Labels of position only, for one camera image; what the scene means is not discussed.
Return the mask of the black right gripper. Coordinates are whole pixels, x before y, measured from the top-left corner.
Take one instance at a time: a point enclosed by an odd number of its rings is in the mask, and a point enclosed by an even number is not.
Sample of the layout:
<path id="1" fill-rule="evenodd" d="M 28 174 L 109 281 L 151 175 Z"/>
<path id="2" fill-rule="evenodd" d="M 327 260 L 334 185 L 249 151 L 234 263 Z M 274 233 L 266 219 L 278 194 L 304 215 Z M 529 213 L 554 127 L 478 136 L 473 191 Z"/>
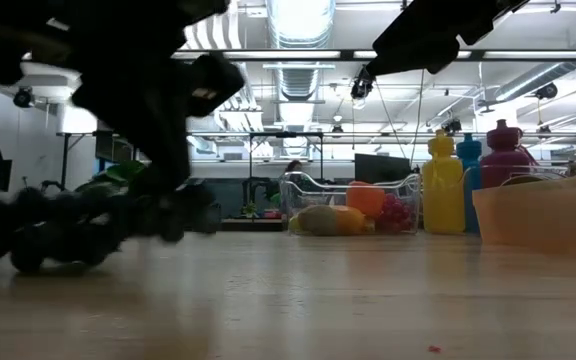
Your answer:
<path id="1" fill-rule="evenodd" d="M 414 0 L 373 42 L 370 76 L 411 70 L 436 74 L 457 59 L 460 44 L 476 44 L 494 22 L 528 0 Z"/>

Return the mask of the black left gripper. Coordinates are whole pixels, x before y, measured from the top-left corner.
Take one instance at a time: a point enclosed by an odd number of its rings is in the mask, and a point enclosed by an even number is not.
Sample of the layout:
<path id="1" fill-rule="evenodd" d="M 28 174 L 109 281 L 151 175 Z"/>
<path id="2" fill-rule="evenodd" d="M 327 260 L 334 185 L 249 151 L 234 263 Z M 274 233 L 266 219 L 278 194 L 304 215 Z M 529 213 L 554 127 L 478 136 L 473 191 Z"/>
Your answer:
<path id="1" fill-rule="evenodd" d="M 239 68 L 220 55 L 192 62 L 165 59 L 144 65 L 127 78 L 117 73 L 85 73 L 72 96 L 74 105 L 142 151 L 150 164 L 132 191 L 165 194 L 190 177 L 189 117 L 205 117 L 245 85 Z"/>

